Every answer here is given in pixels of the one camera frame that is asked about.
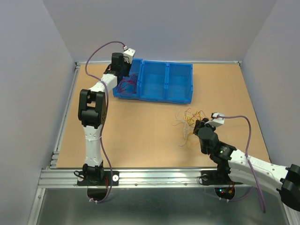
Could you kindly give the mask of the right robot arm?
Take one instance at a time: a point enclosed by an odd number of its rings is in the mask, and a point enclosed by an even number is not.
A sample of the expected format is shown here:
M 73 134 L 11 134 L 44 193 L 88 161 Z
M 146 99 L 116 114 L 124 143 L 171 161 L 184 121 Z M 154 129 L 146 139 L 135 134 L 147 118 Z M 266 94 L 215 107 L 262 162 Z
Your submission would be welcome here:
M 201 152 L 209 155 L 217 164 L 217 181 L 233 181 L 257 188 L 259 194 L 266 191 L 277 195 L 289 208 L 300 210 L 300 167 L 295 164 L 282 166 L 253 156 L 247 151 L 219 140 L 216 127 L 223 125 L 223 117 L 204 118 L 195 122 L 194 135 L 199 138 Z

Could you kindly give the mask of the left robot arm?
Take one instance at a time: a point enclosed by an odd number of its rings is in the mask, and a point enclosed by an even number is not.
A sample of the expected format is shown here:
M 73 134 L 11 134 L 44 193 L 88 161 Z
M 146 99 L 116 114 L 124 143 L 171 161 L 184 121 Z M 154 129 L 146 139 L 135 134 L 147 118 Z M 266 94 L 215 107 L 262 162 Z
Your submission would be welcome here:
M 90 180 L 98 185 L 104 181 L 102 158 L 102 131 L 108 110 L 108 95 L 124 77 L 129 76 L 134 49 L 127 49 L 123 53 L 112 53 L 111 64 L 106 68 L 103 76 L 89 89 L 82 89 L 79 95 L 78 119 L 85 133 L 86 156 L 81 172 L 76 172 L 80 181 Z

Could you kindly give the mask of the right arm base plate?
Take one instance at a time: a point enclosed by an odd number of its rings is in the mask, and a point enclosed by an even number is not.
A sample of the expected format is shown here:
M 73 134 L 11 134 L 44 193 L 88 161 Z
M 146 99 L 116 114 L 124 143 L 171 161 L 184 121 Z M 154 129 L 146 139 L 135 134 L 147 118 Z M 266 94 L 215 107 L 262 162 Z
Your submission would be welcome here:
M 233 185 L 233 181 L 228 174 L 221 173 L 217 170 L 204 170 L 198 177 L 198 182 L 204 186 L 209 185 Z

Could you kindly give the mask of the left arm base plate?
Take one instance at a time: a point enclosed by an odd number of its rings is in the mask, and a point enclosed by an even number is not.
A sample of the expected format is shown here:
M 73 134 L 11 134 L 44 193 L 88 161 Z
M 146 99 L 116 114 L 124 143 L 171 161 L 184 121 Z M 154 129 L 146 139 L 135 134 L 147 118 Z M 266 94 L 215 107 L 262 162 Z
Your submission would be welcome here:
M 87 186 L 118 186 L 120 172 L 113 170 L 104 171 L 103 179 L 98 177 L 86 177 L 83 171 L 74 171 L 74 175 L 77 177 L 77 186 L 87 187 Z

